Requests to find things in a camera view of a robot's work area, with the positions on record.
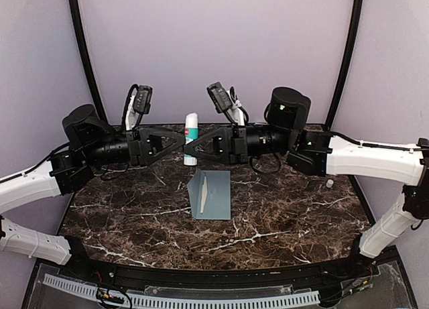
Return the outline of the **white green glue stick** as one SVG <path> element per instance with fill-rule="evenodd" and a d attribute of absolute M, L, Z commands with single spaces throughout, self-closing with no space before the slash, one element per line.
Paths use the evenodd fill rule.
<path fill-rule="evenodd" d="M 186 144 L 198 139 L 198 115 L 196 113 L 190 113 L 185 118 L 184 135 L 186 138 Z M 185 166 L 196 166 L 197 159 L 193 156 L 184 155 Z"/>

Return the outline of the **teal envelope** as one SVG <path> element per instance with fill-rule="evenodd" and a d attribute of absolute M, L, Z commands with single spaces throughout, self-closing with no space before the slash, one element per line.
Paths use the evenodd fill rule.
<path fill-rule="evenodd" d="M 207 177 L 208 195 L 200 214 L 201 185 Z M 187 184 L 192 217 L 197 220 L 231 220 L 231 173 L 219 170 L 197 170 Z"/>

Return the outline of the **beige lined letter paper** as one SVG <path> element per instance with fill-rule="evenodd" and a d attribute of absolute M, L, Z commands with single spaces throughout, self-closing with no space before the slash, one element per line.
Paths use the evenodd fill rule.
<path fill-rule="evenodd" d="M 201 192 L 200 192 L 200 214 L 204 212 L 207 195 L 208 195 L 207 177 L 204 176 L 204 179 L 201 185 Z"/>

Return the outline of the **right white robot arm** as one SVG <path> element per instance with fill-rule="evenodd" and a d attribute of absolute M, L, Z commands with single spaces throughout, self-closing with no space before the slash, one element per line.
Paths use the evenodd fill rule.
<path fill-rule="evenodd" d="M 391 242 L 412 225 L 428 219 L 428 140 L 384 144 L 356 140 L 334 131 L 307 131 L 311 100 L 292 88 L 272 90 L 265 124 L 231 122 L 184 146 L 184 153 L 220 164 L 252 163 L 264 154 L 282 155 L 309 176 L 354 175 L 403 184 L 390 209 L 354 241 L 342 272 L 356 278 Z"/>

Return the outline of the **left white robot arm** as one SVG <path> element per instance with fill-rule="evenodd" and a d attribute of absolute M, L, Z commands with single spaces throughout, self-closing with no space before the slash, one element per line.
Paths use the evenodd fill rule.
<path fill-rule="evenodd" d="M 184 135 L 159 127 L 122 133 L 100 120 L 95 108 L 82 105 L 62 121 L 68 143 L 51 151 L 41 162 L 1 179 L 1 212 L 83 188 L 94 170 L 113 164 L 149 166 L 185 144 Z M 81 280 L 95 273 L 77 238 L 54 236 L 25 228 L 1 217 L 1 250 L 66 265 Z"/>

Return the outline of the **left black frame post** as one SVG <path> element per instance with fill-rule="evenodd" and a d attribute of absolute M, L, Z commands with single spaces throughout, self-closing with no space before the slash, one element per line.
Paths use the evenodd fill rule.
<path fill-rule="evenodd" d="M 98 89 L 95 73 L 90 59 L 88 46 L 86 43 L 83 20 L 82 20 L 80 6 L 79 6 L 79 0 L 68 0 L 68 4 L 69 4 L 70 14 L 72 18 L 76 44 L 78 46 L 78 51 L 80 54 L 80 61 L 82 63 L 84 75 L 86 78 L 86 83 L 90 91 L 90 96 L 95 106 L 95 110 L 98 117 L 102 121 L 107 122 L 108 121 L 107 114 L 105 112 L 105 108 L 102 103 L 101 95 Z"/>

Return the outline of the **black frame post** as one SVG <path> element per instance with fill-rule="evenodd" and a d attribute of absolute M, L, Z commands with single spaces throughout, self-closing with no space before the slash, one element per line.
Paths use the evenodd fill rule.
<path fill-rule="evenodd" d="M 330 107 L 328 114 L 326 116 L 324 126 L 327 129 L 331 129 L 336 117 L 336 114 L 339 109 L 343 91 L 345 89 L 345 84 L 347 81 L 347 76 L 349 73 L 349 68 L 351 65 L 353 52 L 355 49 L 355 42 L 357 39 L 357 33 L 359 30 L 359 23 L 361 18 L 361 11 L 363 7 L 363 0 L 353 0 L 353 6 L 351 10 L 351 18 L 349 22 L 349 29 L 347 33 L 347 39 L 345 42 L 345 48 L 343 52 L 343 58 L 341 60 L 341 66 L 339 69 L 339 75 L 336 81 L 334 92 L 332 95 L 332 100 L 330 102 Z"/>
<path fill-rule="evenodd" d="M 108 121 L 107 114 L 105 112 L 105 108 L 102 103 L 101 95 L 98 89 L 95 73 L 90 59 L 88 46 L 86 43 L 83 20 L 82 20 L 80 6 L 79 6 L 79 0 L 68 0 L 68 4 L 69 4 L 70 14 L 72 18 L 76 44 L 78 46 L 78 51 L 80 54 L 80 61 L 82 63 L 84 75 L 86 78 L 86 83 L 90 91 L 90 96 L 95 106 L 95 110 L 98 117 L 102 121 L 107 122 Z"/>

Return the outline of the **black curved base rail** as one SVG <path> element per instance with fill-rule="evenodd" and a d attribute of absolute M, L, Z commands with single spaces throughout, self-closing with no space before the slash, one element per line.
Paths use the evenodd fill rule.
<path fill-rule="evenodd" d="M 116 288 L 144 290 L 149 286 L 167 288 L 262 288 L 292 286 L 300 288 L 338 288 L 342 282 L 379 273 L 374 265 L 352 266 L 348 259 L 307 265 L 246 270 L 181 270 L 114 264 L 92 259 L 60 267 L 70 277 L 109 284 Z"/>

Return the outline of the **right black frame post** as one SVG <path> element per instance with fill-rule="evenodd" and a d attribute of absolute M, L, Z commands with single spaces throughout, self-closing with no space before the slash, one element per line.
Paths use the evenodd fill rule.
<path fill-rule="evenodd" d="M 336 114 L 339 109 L 343 91 L 345 89 L 345 84 L 347 81 L 347 76 L 349 73 L 349 68 L 351 65 L 353 52 L 355 49 L 355 42 L 357 39 L 357 33 L 359 30 L 359 23 L 361 18 L 361 11 L 363 7 L 363 0 L 353 0 L 353 6 L 351 10 L 351 18 L 349 22 L 349 29 L 347 33 L 347 39 L 345 42 L 345 48 L 343 52 L 343 58 L 341 60 L 341 66 L 339 69 L 339 75 L 336 81 L 334 92 L 332 95 L 332 100 L 330 102 L 330 107 L 328 114 L 326 116 L 324 126 L 327 129 L 331 129 L 336 117 Z"/>

